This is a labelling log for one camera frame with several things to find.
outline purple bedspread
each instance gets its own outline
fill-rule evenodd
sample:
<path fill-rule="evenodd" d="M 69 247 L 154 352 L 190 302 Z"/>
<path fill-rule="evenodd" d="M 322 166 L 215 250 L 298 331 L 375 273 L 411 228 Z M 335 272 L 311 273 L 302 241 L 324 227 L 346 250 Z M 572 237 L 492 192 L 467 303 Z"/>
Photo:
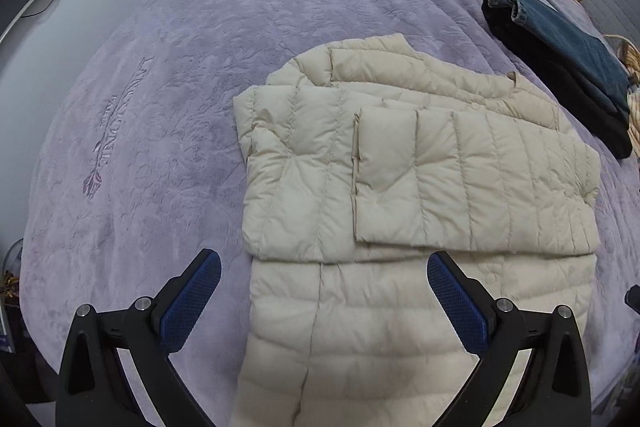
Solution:
<path fill-rule="evenodd" d="M 249 322 L 241 248 L 244 162 L 232 97 L 291 57 L 346 38 L 404 34 L 415 49 L 481 73 L 537 78 L 489 33 L 481 0 L 145 0 L 95 54 L 56 116 L 33 177 L 21 306 L 58 368 L 78 305 L 154 295 L 202 247 L 223 276 L 175 367 L 219 426 L 228 422 Z M 585 335 L 593 395 L 631 355 L 640 323 L 635 159 L 600 151 L 602 245 Z M 134 384 L 136 393 L 140 385 Z M 148 405 L 143 410 L 156 416 Z"/>

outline white wall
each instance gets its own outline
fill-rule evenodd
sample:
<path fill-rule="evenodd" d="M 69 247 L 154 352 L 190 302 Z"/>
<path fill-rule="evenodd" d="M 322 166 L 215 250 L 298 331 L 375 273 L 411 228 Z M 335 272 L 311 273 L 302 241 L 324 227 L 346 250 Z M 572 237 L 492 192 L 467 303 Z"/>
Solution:
<path fill-rule="evenodd" d="M 56 110 L 140 1 L 55 0 L 42 15 L 18 21 L 0 44 L 0 259 L 23 235 L 31 173 Z"/>

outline cable cord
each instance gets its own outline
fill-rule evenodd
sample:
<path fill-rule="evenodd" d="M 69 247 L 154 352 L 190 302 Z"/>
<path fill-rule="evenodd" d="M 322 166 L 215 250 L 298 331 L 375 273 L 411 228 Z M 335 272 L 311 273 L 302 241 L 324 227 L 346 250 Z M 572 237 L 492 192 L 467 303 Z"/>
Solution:
<path fill-rule="evenodd" d="M 35 17 L 36 15 L 40 15 L 41 13 L 46 12 L 46 10 L 49 8 L 49 6 L 51 6 L 51 4 L 53 3 L 53 1 L 55 0 L 50 0 L 49 4 L 47 4 L 42 10 L 40 10 L 39 12 L 36 13 L 31 13 L 29 15 L 20 15 L 20 19 L 28 19 L 29 17 Z"/>

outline blue denim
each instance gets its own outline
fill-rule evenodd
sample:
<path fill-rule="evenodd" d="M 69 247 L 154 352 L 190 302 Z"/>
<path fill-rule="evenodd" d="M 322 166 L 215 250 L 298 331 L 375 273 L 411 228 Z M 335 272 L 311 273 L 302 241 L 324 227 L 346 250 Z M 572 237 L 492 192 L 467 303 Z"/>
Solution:
<path fill-rule="evenodd" d="M 511 21 L 567 61 L 582 89 L 604 111 L 628 123 L 629 81 L 620 62 L 595 37 L 578 29 L 560 12 L 539 0 L 487 0 L 491 8 L 510 7 Z"/>

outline cream puffer jacket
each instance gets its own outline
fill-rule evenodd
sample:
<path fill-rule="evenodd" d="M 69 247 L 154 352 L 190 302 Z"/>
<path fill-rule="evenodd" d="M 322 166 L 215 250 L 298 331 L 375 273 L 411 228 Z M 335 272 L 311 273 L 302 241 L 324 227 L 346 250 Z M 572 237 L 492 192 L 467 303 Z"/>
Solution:
<path fill-rule="evenodd" d="M 446 64 L 402 35 L 348 40 L 289 61 L 234 110 L 255 258 L 233 427 L 433 424 L 477 361 L 426 281 L 435 250 L 496 298 L 568 304 L 584 327 L 599 158 L 524 77 Z"/>

